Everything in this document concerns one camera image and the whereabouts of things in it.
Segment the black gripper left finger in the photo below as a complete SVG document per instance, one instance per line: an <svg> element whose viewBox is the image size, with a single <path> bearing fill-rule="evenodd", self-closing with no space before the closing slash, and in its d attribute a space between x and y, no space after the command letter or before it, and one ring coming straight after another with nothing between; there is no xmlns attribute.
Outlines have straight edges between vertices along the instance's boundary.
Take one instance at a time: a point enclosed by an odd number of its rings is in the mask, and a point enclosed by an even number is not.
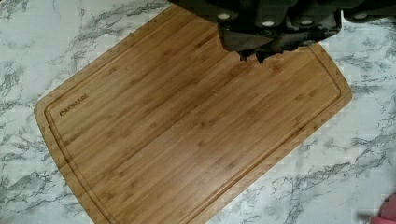
<svg viewBox="0 0 396 224"><path fill-rule="evenodd" d="M228 25L218 25L218 32L223 48L236 52L241 61L246 61L252 55L255 55L258 61L264 61L274 55L269 48L275 39L272 30L233 30Z"/></svg>

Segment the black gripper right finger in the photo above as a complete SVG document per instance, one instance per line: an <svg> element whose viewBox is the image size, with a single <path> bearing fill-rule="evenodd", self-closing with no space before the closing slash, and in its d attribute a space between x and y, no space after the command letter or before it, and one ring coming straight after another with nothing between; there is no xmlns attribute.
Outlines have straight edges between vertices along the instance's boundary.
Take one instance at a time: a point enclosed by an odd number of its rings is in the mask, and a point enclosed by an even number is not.
<svg viewBox="0 0 396 224"><path fill-rule="evenodd" d="M281 33L271 42L258 47L255 51L257 61L263 63L267 58L282 54L284 51L294 51L299 47L307 47L318 43L340 32L342 24L321 24L319 27L308 28L298 32Z"/></svg>

